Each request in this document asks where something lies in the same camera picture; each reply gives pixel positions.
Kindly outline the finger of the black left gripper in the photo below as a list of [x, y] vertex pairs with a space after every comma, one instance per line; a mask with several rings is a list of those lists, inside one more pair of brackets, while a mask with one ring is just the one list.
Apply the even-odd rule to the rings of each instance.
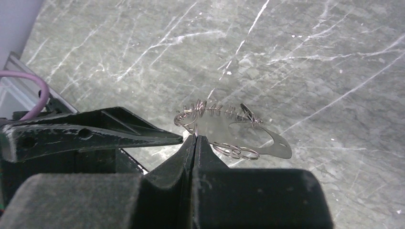
[[182, 143], [183, 137], [161, 138], [136, 136], [81, 126], [5, 125], [0, 134], [0, 157], [8, 162], [58, 154], [68, 151], [93, 151], [118, 148], [170, 146]]
[[143, 118], [120, 106], [103, 108], [74, 114], [47, 115], [26, 121], [17, 121], [15, 126], [81, 126], [101, 130], [115, 131], [136, 136], [157, 136], [176, 138], [177, 134], [160, 129]]

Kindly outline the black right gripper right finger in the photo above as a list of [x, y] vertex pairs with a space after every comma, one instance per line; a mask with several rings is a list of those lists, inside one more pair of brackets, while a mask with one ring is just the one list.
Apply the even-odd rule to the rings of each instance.
[[315, 176], [302, 169], [229, 168], [204, 136], [192, 171], [196, 229], [331, 229], [333, 220]]

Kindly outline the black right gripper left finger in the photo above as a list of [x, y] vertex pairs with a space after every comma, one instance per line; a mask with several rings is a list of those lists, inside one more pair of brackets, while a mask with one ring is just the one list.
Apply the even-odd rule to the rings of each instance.
[[146, 175], [36, 174], [17, 189], [3, 229], [190, 229], [196, 138]]

